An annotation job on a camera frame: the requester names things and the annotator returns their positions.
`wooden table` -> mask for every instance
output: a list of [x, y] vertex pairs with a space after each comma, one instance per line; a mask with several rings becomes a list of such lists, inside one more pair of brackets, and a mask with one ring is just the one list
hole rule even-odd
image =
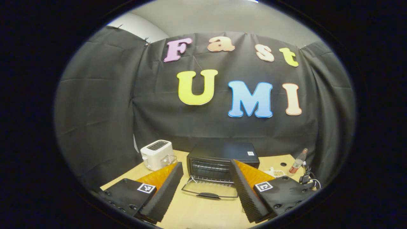
[[[245, 229], [263, 223], [256, 224], [248, 221], [239, 198], [224, 198], [222, 200], [199, 198], [195, 194], [181, 190], [189, 178], [186, 166], [188, 153], [174, 150], [174, 155], [177, 156], [178, 161], [182, 162], [184, 175], [162, 222], [158, 222], [157, 226], [165, 229]], [[270, 167], [274, 167], [275, 170], [282, 170], [287, 174], [295, 159], [287, 154], [259, 157], [259, 160], [259, 170], [267, 171], [270, 170]], [[282, 162], [287, 165], [285, 167], [281, 166]], [[135, 181], [149, 173], [152, 173], [152, 171], [147, 169], [144, 163], [141, 163], [100, 188], [105, 190], [123, 178]], [[300, 168], [291, 178], [299, 181], [302, 175], [304, 175], [304, 171]]]

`yellow letter u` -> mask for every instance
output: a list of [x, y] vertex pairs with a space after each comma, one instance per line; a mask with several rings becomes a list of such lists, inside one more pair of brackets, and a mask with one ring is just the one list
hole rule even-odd
[[178, 96], [179, 99], [188, 105], [202, 105], [209, 102], [213, 97], [215, 76], [217, 70], [203, 70], [201, 75], [204, 77], [205, 88], [201, 95], [192, 94], [192, 78], [195, 77], [194, 71], [180, 72], [177, 74], [179, 79]]

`blue letter m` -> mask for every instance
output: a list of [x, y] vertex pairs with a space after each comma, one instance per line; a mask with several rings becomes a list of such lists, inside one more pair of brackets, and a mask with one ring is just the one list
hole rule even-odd
[[254, 113], [256, 117], [269, 118], [273, 116], [270, 110], [270, 91], [273, 88], [271, 84], [265, 82], [257, 84], [253, 95], [243, 81], [230, 81], [228, 86], [232, 89], [232, 110], [229, 111], [229, 116], [243, 116], [240, 103], [242, 103], [248, 116], [252, 115], [257, 104], [257, 111]]

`white wall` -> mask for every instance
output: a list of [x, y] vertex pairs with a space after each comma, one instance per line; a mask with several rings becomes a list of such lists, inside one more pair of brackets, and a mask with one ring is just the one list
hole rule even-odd
[[321, 40], [284, 12], [246, 0], [155, 0], [131, 12], [170, 37], [215, 31], [248, 32], [298, 47]]
[[153, 23], [132, 13], [126, 13], [108, 25], [114, 27], [120, 26], [120, 29], [126, 30], [143, 39], [148, 37], [148, 42], [156, 42], [169, 37]]

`white toaster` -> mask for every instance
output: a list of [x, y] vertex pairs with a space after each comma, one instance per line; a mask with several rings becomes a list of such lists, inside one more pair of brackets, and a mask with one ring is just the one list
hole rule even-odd
[[161, 163], [161, 159], [167, 155], [174, 155], [171, 142], [166, 140], [157, 140], [148, 144], [141, 148], [140, 152], [144, 165], [153, 171], [157, 171], [165, 166], [165, 164]]

